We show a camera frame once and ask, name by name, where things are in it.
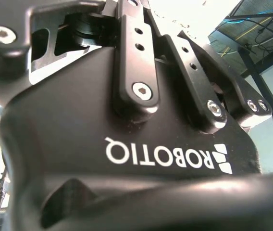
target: ceiling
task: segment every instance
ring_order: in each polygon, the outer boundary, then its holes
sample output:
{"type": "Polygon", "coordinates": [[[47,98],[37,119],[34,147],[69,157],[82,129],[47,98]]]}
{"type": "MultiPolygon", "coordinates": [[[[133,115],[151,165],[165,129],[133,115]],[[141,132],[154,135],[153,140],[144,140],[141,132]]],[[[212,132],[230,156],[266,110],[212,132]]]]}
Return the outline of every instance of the ceiling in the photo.
{"type": "MultiPolygon", "coordinates": [[[[263,11],[268,11],[273,9],[273,0],[244,0],[240,8],[237,10],[235,15],[246,15],[246,14],[257,14],[263,11]]],[[[267,17],[264,18],[251,18],[250,20],[261,22],[264,19],[267,19],[267,17]]],[[[266,26],[272,18],[268,19],[268,21],[264,22],[263,25],[266,26]]],[[[256,24],[248,21],[244,21],[239,24],[224,24],[219,28],[219,31],[223,32],[227,36],[236,39],[243,33],[249,31],[251,28],[253,28],[256,24]]],[[[268,28],[273,30],[273,22],[268,26],[268,28]]],[[[255,45],[257,44],[255,42],[255,37],[259,34],[259,30],[262,29],[261,26],[258,26],[251,32],[247,33],[243,37],[239,38],[237,40],[238,43],[241,45],[255,45]]],[[[265,29],[257,38],[257,42],[261,42],[263,40],[269,39],[273,37],[273,33],[269,30],[265,29]]],[[[211,42],[211,46],[219,53],[224,53],[225,49],[227,48],[227,45],[223,44],[220,41],[215,41],[216,39],[212,36],[209,36],[209,39],[211,42]]],[[[268,51],[273,50],[273,39],[266,44],[263,45],[268,49],[268,51]]],[[[252,47],[252,51],[255,52],[255,54],[250,53],[250,56],[254,63],[257,63],[258,61],[263,60],[263,57],[268,55],[267,51],[263,51],[264,48],[261,46],[252,47]]],[[[242,59],[240,58],[239,54],[237,52],[226,54],[223,56],[223,58],[232,66],[236,71],[239,73],[243,73],[246,71],[246,67],[243,64],[242,59]]]]}

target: blue cable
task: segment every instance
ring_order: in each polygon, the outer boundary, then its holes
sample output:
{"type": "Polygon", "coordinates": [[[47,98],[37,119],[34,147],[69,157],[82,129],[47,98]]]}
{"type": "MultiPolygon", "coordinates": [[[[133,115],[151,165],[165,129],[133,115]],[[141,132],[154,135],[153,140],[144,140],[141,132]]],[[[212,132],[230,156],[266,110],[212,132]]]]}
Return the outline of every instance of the blue cable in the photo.
{"type": "MultiPolygon", "coordinates": [[[[272,10],[268,10],[268,11],[259,12],[258,14],[268,13],[268,12],[272,12],[272,11],[273,11],[273,9],[272,9],[272,10]]],[[[229,23],[229,24],[238,24],[238,23],[244,22],[244,20],[241,20],[241,21],[239,21],[239,22],[228,22],[228,21],[226,21],[226,20],[223,20],[223,22],[229,23]]]]}

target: robotiq logo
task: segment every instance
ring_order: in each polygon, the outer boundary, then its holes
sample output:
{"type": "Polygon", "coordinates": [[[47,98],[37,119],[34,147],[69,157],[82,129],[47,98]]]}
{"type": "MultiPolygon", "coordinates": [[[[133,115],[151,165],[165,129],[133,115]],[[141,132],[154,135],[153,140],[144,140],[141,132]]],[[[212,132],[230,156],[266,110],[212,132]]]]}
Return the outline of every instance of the robotiq logo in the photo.
{"type": "MultiPolygon", "coordinates": [[[[126,146],[120,141],[114,141],[109,137],[106,137],[105,140],[109,142],[106,147],[107,158],[114,164],[122,165],[125,164],[130,158],[132,158],[133,165],[143,165],[143,166],[156,166],[160,165],[163,167],[169,167],[174,162],[179,167],[188,167],[200,168],[205,166],[209,169],[214,169],[212,162],[211,152],[187,149],[174,148],[173,151],[170,151],[164,146],[158,146],[154,149],[154,158],[150,160],[149,152],[146,144],[143,144],[142,154],[137,154],[136,144],[131,143],[130,147],[126,146]],[[115,152],[113,148],[122,149],[121,152],[115,152]]],[[[215,144],[214,148],[216,151],[212,152],[212,155],[215,161],[218,163],[218,166],[222,172],[232,174],[231,165],[226,161],[227,150],[225,144],[215,144]]]]}

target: bolt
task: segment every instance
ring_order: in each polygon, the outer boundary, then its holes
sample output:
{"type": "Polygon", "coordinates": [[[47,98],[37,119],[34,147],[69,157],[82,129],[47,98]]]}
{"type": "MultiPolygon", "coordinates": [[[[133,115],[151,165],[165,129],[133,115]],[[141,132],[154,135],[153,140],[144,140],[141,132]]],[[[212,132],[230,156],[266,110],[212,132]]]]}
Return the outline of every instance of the bolt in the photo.
{"type": "Polygon", "coordinates": [[[261,106],[261,108],[265,111],[268,110],[267,106],[265,105],[265,103],[261,100],[258,100],[258,104],[261,106]]]}
{"type": "Polygon", "coordinates": [[[222,110],[221,110],[221,108],[214,101],[208,100],[207,107],[208,107],[209,111],[211,111],[211,113],[214,116],[216,116],[216,117],[222,116],[222,110]]]}
{"type": "Polygon", "coordinates": [[[248,106],[252,109],[253,112],[257,112],[258,109],[257,109],[257,106],[255,105],[255,103],[253,103],[252,100],[248,100],[248,106]]]}
{"type": "Polygon", "coordinates": [[[150,100],[152,97],[152,92],[145,83],[134,83],[132,86],[132,90],[134,94],[137,95],[141,100],[147,101],[150,100]]]}
{"type": "Polygon", "coordinates": [[[16,40],[16,34],[7,27],[0,26],[0,42],[10,44],[16,40]]]}

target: yellow cable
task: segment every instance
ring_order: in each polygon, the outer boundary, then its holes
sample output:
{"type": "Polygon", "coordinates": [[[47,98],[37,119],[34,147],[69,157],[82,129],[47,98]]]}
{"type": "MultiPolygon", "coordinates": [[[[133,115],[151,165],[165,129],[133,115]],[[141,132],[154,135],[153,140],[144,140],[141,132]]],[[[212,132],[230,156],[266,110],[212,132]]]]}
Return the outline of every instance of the yellow cable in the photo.
{"type": "MultiPolygon", "coordinates": [[[[263,24],[263,23],[267,22],[267,21],[268,21],[269,19],[271,19],[271,18],[272,18],[272,17],[269,17],[269,18],[266,18],[266,19],[262,20],[262,21],[260,22],[260,24],[263,24]]],[[[242,38],[242,37],[245,36],[246,34],[250,33],[252,30],[254,30],[254,29],[257,28],[257,27],[259,27],[259,25],[253,26],[251,29],[249,29],[248,31],[244,32],[242,35],[240,35],[239,37],[237,37],[237,38],[235,39],[235,41],[237,41],[238,39],[242,38]]],[[[227,47],[227,48],[225,49],[225,51],[224,51],[224,53],[221,55],[221,57],[223,57],[224,55],[226,55],[226,53],[228,52],[228,50],[229,50],[229,47],[227,47]]]]}

